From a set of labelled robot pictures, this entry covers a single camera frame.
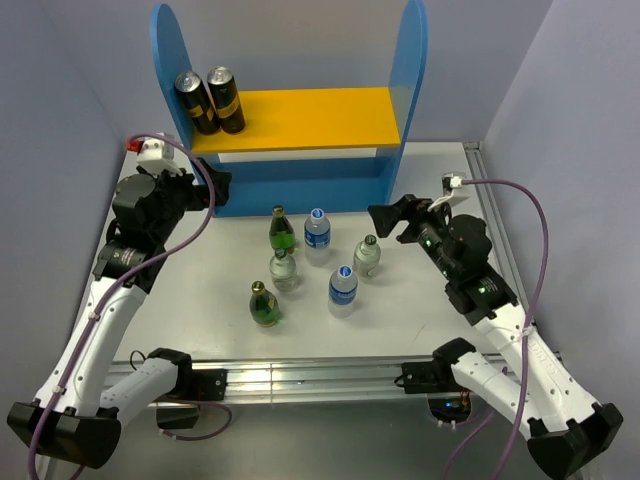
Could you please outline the green glass bottle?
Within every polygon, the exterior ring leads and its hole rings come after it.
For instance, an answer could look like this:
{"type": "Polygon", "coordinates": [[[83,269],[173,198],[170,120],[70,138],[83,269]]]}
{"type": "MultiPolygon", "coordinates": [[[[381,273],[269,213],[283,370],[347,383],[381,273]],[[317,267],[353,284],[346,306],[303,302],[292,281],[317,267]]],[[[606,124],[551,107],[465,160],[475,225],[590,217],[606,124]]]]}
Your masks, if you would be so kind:
{"type": "Polygon", "coordinates": [[[253,320],[262,327],[274,326],[281,317],[278,300],[262,281],[254,281],[251,290],[249,309],[253,320]]]}
{"type": "Polygon", "coordinates": [[[293,254],[295,252],[295,232],[293,226],[285,215],[285,210],[282,205],[275,205],[272,209],[269,241],[273,250],[284,249],[289,254],[293,254]]]}

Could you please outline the green glass bottle front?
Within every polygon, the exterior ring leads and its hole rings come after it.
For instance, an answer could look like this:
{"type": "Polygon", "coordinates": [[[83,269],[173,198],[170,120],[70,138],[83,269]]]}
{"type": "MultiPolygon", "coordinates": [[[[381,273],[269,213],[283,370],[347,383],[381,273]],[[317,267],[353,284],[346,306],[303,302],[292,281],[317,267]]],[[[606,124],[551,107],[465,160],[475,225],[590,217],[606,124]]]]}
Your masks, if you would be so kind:
{"type": "Polygon", "coordinates": [[[251,290],[249,309],[253,320],[262,327],[274,326],[281,317],[278,300],[262,281],[254,281],[251,290]]]}

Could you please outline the plastic water bottle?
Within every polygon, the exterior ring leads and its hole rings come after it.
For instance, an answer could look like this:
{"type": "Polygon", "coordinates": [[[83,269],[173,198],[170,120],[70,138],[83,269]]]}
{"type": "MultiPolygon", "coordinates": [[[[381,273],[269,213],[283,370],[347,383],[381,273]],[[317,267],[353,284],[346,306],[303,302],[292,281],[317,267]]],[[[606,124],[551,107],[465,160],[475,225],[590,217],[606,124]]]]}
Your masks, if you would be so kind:
{"type": "Polygon", "coordinates": [[[336,318],[345,318],[355,307],[358,278],[349,265],[338,267],[331,275],[328,286],[329,312],[336,318]]]}
{"type": "Polygon", "coordinates": [[[330,256],[331,225],[321,208],[311,210],[304,223],[305,255],[313,266],[324,265],[330,256]]]}

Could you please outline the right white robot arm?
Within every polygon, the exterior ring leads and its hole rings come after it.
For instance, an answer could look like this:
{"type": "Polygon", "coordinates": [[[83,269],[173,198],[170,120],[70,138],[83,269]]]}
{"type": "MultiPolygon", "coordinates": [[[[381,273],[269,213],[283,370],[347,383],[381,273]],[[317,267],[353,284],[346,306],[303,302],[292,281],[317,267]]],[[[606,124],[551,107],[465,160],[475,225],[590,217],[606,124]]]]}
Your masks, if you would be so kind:
{"type": "Polygon", "coordinates": [[[412,194],[391,205],[371,205],[377,234],[388,237],[398,222],[401,244],[418,244],[443,274],[454,309],[481,333],[515,377],[488,364],[468,341],[456,338],[434,351],[427,370],[403,373],[406,392],[420,385],[466,388],[516,426],[529,453],[551,479],[566,479],[608,449],[623,422],[612,403],[585,390],[547,346],[514,291],[489,264],[492,243],[483,219],[453,215],[448,204],[412,194]]]}

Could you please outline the clear glass bottle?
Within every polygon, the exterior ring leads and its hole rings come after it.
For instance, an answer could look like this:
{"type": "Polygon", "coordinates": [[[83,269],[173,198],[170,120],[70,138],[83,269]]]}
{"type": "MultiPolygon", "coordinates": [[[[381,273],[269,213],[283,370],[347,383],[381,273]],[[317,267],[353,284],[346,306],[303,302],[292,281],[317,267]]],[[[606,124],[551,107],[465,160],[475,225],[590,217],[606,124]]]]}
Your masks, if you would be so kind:
{"type": "Polygon", "coordinates": [[[269,262],[271,279],[277,290],[291,292],[298,284],[298,274],[295,259],[284,248],[274,251],[269,262]]]}
{"type": "Polygon", "coordinates": [[[368,234],[360,241],[353,254],[353,270],[362,279],[368,279],[378,267],[381,259],[381,248],[377,237],[368,234]]]}

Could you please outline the plastic water bottle front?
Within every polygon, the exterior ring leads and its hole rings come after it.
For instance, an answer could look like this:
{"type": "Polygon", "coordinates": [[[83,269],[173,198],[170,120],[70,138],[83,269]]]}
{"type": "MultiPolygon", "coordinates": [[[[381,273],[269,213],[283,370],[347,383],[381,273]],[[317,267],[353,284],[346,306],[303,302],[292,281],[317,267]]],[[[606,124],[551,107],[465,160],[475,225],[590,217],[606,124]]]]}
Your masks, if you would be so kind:
{"type": "Polygon", "coordinates": [[[331,275],[328,286],[329,312],[336,318],[345,318],[355,307],[358,278],[349,265],[338,267],[331,275]]]}

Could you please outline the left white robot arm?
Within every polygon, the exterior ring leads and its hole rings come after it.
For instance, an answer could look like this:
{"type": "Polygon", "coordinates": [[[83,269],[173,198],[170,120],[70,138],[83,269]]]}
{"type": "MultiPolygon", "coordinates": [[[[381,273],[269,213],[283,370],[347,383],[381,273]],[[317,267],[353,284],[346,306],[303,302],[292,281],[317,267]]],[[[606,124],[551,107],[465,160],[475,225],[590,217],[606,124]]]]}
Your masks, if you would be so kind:
{"type": "Polygon", "coordinates": [[[34,398],[12,405],[7,424],[37,456],[98,469],[113,455],[124,427],[150,403],[183,399],[195,386],[191,357],[157,348],[110,389],[104,387],[114,355],[170,255],[165,244],[190,211],[212,213],[229,199],[232,175],[204,160],[195,163],[203,185],[180,168],[153,174],[143,167],[118,182],[114,218],[99,251],[81,318],[53,372],[34,398]]]}

